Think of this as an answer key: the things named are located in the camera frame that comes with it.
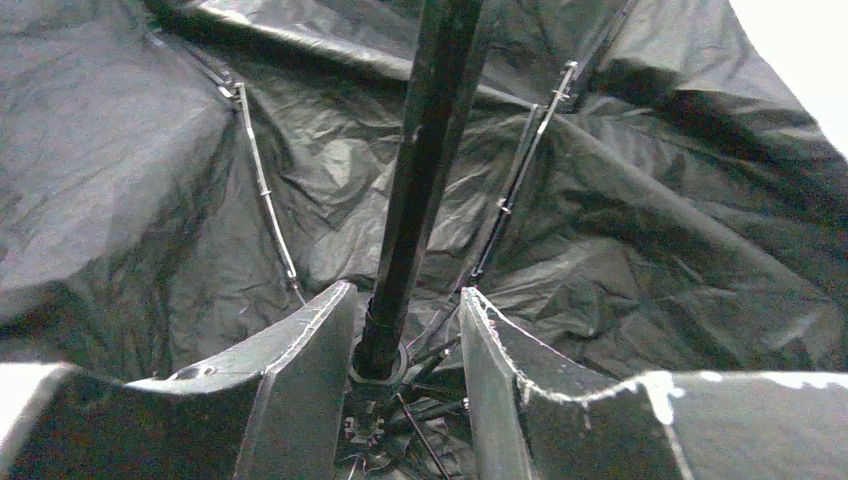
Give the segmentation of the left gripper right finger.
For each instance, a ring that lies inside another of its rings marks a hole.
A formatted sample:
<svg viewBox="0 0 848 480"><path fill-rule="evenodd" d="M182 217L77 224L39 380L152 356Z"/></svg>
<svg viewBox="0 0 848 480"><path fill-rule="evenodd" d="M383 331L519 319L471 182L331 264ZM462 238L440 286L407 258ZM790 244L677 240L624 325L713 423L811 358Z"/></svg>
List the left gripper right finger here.
<svg viewBox="0 0 848 480"><path fill-rule="evenodd" d="M467 288L461 349L483 479L843 479L839 373L582 366Z"/></svg>

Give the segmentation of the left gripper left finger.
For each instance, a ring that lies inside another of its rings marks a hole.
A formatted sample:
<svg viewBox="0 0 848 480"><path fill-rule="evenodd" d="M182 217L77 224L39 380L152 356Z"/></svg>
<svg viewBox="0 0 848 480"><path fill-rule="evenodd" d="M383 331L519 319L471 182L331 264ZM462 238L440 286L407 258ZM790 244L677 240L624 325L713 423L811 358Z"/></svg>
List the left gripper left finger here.
<svg viewBox="0 0 848 480"><path fill-rule="evenodd" d="M165 379L69 363L1 367L5 479L330 479L356 287Z"/></svg>

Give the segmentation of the purple umbrella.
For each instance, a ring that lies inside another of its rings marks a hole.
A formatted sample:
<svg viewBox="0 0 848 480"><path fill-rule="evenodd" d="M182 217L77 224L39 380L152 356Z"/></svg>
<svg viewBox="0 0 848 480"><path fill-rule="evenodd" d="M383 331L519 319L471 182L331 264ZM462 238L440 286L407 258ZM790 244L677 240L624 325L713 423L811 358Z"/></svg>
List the purple umbrella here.
<svg viewBox="0 0 848 480"><path fill-rule="evenodd" d="M1 367L358 292L330 479L483 479L467 288L572 361L847 378L847 160L728 1L5 1Z"/></svg>

